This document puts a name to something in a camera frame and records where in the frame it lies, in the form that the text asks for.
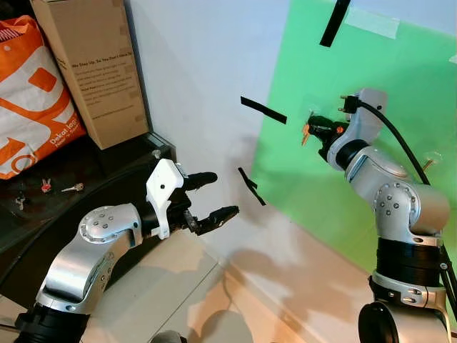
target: green backdrop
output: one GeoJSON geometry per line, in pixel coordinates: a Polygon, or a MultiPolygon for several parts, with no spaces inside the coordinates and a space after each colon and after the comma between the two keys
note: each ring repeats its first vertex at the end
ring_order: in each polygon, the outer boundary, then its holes
{"type": "MultiPolygon", "coordinates": [[[[287,125],[265,118],[253,180],[266,201],[303,225],[354,264],[372,271],[376,230],[370,206],[342,171],[317,153],[311,137],[301,147],[310,110],[333,119],[340,94],[364,87],[388,94],[386,116],[397,126],[420,162],[434,152],[442,161],[427,175],[450,199],[453,215],[445,243],[456,260],[456,54],[455,38],[401,22],[396,39],[342,24],[330,48],[319,45],[333,3],[292,0],[268,105],[288,116],[287,125]]],[[[384,128],[376,144],[416,177],[406,155],[384,128]]]]}

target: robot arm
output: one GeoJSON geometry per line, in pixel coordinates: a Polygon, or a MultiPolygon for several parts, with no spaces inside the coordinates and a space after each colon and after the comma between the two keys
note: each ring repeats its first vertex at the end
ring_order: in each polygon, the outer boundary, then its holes
{"type": "Polygon", "coordinates": [[[79,342],[114,266],[128,250],[153,236],[165,239],[175,229],[204,234],[234,217],[235,206],[201,221],[188,210],[185,191],[216,180],[214,173],[188,176],[180,164],[161,159],[146,183],[148,203],[104,206],[86,214],[76,236],[52,262],[34,308],[19,315],[16,342],[79,342]]]}
{"type": "MultiPolygon", "coordinates": [[[[354,97],[379,110],[385,107],[386,95],[380,91],[362,89],[354,97]]],[[[346,103],[341,110],[349,112],[349,124],[311,116],[305,133],[322,141],[319,154],[345,171],[353,190],[375,213],[378,262],[369,279],[375,302],[361,311],[361,341],[450,342],[446,289],[439,283],[448,200],[369,145],[382,127],[378,118],[346,103]]]]}

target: cardboard box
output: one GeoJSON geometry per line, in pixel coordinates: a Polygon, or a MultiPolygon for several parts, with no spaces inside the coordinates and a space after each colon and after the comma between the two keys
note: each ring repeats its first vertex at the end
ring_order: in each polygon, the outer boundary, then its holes
{"type": "Polygon", "coordinates": [[[100,149],[148,131],[122,0],[31,0],[100,149]]]}

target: orange bag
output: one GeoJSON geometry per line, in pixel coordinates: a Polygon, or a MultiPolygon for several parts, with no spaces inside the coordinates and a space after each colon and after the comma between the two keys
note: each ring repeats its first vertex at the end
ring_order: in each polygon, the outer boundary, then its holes
{"type": "Polygon", "coordinates": [[[0,21],[0,179],[84,134],[38,24],[0,21]]]}

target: black tape strip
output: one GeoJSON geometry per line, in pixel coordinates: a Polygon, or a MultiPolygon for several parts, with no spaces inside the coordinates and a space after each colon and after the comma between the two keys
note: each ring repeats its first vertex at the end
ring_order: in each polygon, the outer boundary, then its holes
{"type": "Polygon", "coordinates": [[[255,102],[253,100],[247,99],[244,96],[241,97],[241,104],[247,107],[251,107],[252,109],[256,109],[259,112],[262,112],[266,116],[269,116],[272,119],[275,119],[279,121],[280,123],[285,124],[287,122],[287,116],[284,116],[281,113],[278,113],[272,109],[269,109],[268,107],[259,104],[258,102],[255,102]]]}
{"type": "Polygon", "coordinates": [[[260,195],[257,194],[257,192],[255,190],[255,188],[257,188],[257,184],[248,178],[248,176],[244,172],[243,168],[239,167],[238,171],[240,172],[241,177],[243,177],[243,180],[246,183],[246,186],[251,191],[251,193],[254,194],[254,196],[257,198],[258,202],[260,202],[262,206],[265,206],[266,202],[261,198],[260,195]]]}
{"type": "Polygon", "coordinates": [[[331,46],[333,40],[335,39],[336,32],[338,32],[338,29],[343,22],[344,15],[348,10],[350,2],[351,0],[336,0],[330,20],[328,21],[326,30],[322,35],[320,45],[327,46],[328,48],[331,46]]]}

